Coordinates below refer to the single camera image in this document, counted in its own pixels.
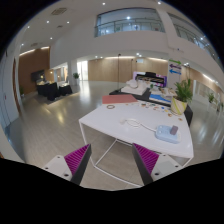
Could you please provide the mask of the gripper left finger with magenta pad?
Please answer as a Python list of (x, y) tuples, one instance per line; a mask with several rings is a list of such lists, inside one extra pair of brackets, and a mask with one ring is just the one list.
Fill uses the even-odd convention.
[(79, 185), (91, 153), (91, 145), (87, 144), (66, 156), (56, 155), (43, 166), (43, 170)]

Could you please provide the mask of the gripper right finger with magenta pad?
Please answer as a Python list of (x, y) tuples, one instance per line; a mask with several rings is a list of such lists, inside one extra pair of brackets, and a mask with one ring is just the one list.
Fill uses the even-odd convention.
[(145, 185), (182, 169), (170, 156), (157, 154), (136, 143), (132, 144), (132, 153)]

